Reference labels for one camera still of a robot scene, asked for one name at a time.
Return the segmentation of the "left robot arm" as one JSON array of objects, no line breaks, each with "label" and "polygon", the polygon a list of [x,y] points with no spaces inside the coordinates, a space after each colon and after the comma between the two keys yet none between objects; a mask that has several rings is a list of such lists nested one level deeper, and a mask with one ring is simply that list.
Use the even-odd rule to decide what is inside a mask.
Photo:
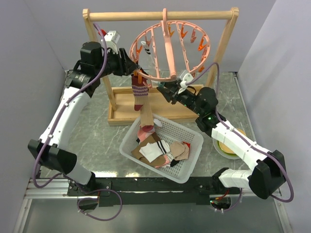
[{"label": "left robot arm", "polygon": [[47,129],[38,140],[30,140],[28,150],[35,158],[33,177],[38,166],[56,170],[60,175],[79,184],[85,195],[96,190],[95,174],[78,163],[77,155],[67,151],[70,135],[79,115],[88,104],[100,79],[106,75],[129,76],[138,69],[124,48],[113,51],[112,46],[86,42],[65,83],[61,102]]}]

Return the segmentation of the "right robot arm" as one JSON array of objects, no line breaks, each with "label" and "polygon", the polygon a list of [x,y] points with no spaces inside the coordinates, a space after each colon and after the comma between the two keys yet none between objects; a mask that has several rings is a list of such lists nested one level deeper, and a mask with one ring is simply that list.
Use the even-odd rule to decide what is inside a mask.
[{"label": "right robot arm", "polygon": [[285,183],[286,171],[284,156],[260,147],[220,115],[216,106],[218,100],[214,89],[203,87],[198,93],[185,90],[179,93],[175,83],[165,83],[157,87],[167,102],[180,103],[198,115],[195,120],[198,128],[209,137],[223,143],[247,164],[247,170],[222,168],[213,175],[213,190],[224,193],[228,188],[250,189],[261,199],[267,199]]}]

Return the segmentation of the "wooden hanger rack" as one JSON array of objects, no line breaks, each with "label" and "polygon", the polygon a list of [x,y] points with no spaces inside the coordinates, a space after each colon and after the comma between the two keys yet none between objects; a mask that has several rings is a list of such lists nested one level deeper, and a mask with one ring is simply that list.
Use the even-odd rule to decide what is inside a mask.
[{"label": "wooden hanger rack", "polygon": [[[98,41],[95,29],[91,28],[91,24],[95,22],[106,21],[161,21],[162,12],[106,12],[106,13],[91,13],[89,9],[83,9],[82,15],[86,25],[86,30],[91,41]],[[182,19],[189,20],[227,20],[223,30],[218,48],[214,57],[214,62],[220,65],[226,47],[230,40],[231,34],[235,27],[236,21],[239,16],[238,7],[231,8],[230,11],[191,11],[191,12],[168,12],[169,19],[175,20],[178,16]],[[207,72],[205,70],[198,71],[200,74]],[[108,123],[110,126],[128,125],[134,122],[134,118],[138,114],[134,114],[134,110],[130,110],[130,102],[128,99],[132,94],[131,87],[116,87],[112,88],[108,77],[103,78],[107,95],[109,97],[109,113]],[[149,88],[149,102],[152,113],[163,116],[177,122],[192,122],[195,119],[194,113],[186,110],[185,107],[173,107],[169,104],[155,86]]]}]

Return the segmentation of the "beige purple striped sock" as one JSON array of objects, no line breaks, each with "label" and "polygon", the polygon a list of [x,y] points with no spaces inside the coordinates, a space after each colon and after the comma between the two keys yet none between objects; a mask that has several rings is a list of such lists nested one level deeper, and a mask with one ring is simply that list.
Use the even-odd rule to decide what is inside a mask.
[{"label": "beige purple striped sock", "polygon": [[134,95],[134,110],[140,112],[140,128],[144,132],[149,132],[154,128],[154,119],[149,102],[149,88],[147,80],[133,74],[131,77],[132,91]]}]

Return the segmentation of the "pink round clip hanger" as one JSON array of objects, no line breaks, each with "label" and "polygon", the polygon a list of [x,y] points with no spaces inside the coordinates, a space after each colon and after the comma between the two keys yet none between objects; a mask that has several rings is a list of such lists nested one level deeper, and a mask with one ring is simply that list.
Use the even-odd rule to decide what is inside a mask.
[{"label": "pink round clip hanger", "polygon": [[[202,53],[201,55],[201,60],[198,63],[198,65],[190,67],[189,65],[189,60],[187,57],[187,50],[184,44],[184,38],[187,35],[187,32],[184,31],[184,27],[189,27],[192,28],[192,34],[190,37],[190,42],[194,43],[195,40],[197,39],[196,33],[199,32],[201,33],[201,40],[198,45],[198,51]],[[155,41],[155,29],[161,28],[162,33],[163,33],[163,39],[164,39],[164,48],[165,48],[165,54],[166,54],[166,60],[168,63],[168,68],[169,68],[169,75],[166,78],[161,78],[160,77],[160,70],[159,70],[159,57],[157,55],[157,47],[156,47],[156,41]],[[185,62],[186,70],[193,75],[197,71],[202,71],[204,68],[204,62],[209,56],[210,52],[210,40],[209,36],[207,33],[199,26],[196,24],[187,22],[187,21],[182,21],[181,17],[178,16],[177,19],[175,20],[170,20],[168,11],[166,8],[163,9],[162,11],[162,17],[161,21],[158,24],[155,24],[153,26],[150,26],[149,28],[145,29],[143,32],[141,32],[134,42],[131,45],[130,48],[130,57],[134,62],[138,63],[139,62],[139,56],[141,51],[144,49],[143,46],[141,45],[141,41],[145,41],[149,49],[151,51],[151,55],[155,61],[155,69],[156,69],[156,76],[153,77],[148,74],[146,76],[146,79],[148,80],[153,80],[157,82],[169,82],[169,81],[174,81],[177,77],[177,71],[175,68],[175,59],[174,59],[174,53],[173,53],[173,45],[172,45],[172,40],[171,37],[177,34],[179,37],[180,41],[180,46],[182,50],[182,55],[183,59]]]}]

